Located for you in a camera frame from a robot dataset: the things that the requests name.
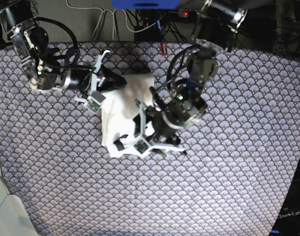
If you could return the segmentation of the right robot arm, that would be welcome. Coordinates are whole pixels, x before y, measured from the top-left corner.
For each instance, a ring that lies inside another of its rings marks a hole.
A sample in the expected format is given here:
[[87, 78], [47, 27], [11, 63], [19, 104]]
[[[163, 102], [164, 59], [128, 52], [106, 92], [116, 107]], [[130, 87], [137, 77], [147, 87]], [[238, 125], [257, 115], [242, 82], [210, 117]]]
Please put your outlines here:
[[[79, 65], [80, 49], [74, 33], [64, 24], [38, 17], [29, 0], [0, 0], [1, 28], [10, 34], [10, 40], [21, 60], [22, 70], [34, 90], [77, 90], [84, 94], [121, 89], [127, 82], [122, 76], [103, 65], [108, 50], [98, 55], [94, 66]], [[58, 48], [50, 48], [47, 32], [39, 22], [63, 29], [72, 40], [72, 47], [63, 55]]]

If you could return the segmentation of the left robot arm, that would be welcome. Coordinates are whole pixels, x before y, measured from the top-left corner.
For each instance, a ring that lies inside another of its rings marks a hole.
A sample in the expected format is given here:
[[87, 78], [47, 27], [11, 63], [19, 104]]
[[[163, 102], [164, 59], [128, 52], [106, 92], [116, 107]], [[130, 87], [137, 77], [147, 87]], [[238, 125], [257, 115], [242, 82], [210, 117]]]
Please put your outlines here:
[[170, 63], [166, 81], [150, 87], [151, 102], [138, 100], [132, 140], [124, 135], [114, 141], [118, 151], [146, 155], [153, 150], [184, 151], [176, 136], [197, 123], [206, 113], [201, 98], [207, 81], [214, 78], [216, 54], [230, 52], [248, 10], [230, 0], [205, 0], [192, 34], [194, 45], [183, 49]]

